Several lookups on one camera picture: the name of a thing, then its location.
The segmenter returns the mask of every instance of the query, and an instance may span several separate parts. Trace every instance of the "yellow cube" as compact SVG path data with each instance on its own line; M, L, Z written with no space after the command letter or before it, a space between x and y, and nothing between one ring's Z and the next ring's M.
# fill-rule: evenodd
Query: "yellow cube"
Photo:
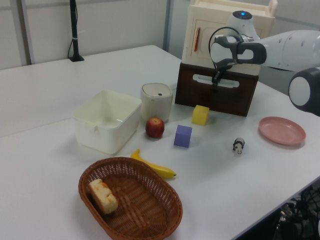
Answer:
M209 115L209 107L196 105L193 110L192 115L192 123L193 124L199 124L199 125L206 125Z

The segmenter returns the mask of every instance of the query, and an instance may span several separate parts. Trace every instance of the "black stand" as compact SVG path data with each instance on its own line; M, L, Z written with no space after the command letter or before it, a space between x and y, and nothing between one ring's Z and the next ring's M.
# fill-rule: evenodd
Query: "black stand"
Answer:
M70 0L71 28L72 28L72 44L73 56L69 57L72 62L83 61L84 58L79 54L78 48L78 32L77 32L77 11L76 0Z

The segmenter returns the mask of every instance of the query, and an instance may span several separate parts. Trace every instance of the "bread slice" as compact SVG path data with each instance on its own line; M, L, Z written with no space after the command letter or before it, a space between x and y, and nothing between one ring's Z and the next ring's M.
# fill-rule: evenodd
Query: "bread slice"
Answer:
M109 189L108 185L101 179L89 183L89 190L94 201L104 214L110 214L118 208L118 200Z

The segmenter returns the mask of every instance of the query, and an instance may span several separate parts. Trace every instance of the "yellow banana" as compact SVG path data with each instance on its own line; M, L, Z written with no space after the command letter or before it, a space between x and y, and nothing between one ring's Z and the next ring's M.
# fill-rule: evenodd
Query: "yellow banana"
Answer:
M131 154L131 158L144 162L145 164L148 164L153 170L155 170L161 177L165 179L171 179L176 175L176 173L172 171L170 168L147 162L146 160L142 159L139 156L139 153L140 153L140 149L137 149Z

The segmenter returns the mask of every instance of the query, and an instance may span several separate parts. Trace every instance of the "white wall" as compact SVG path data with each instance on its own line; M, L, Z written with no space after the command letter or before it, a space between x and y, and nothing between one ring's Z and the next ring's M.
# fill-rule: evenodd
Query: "white wall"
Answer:
M167 0L76 0L76 3L80 55L145 45L163 48ZM33 64L67 58L72 39L69 0L26 0L24 16Z
M0 0L0 70L26 64L16 1Z
M237 0L251 4L268 5L269 0ZM190 0L171 0L167 48L166 50L181 59L188 18ZM320 29L319 0L278 0L275 24L271 35L292 30ZM259 81L278 91L288 94L288 86L293 72L262 67Z

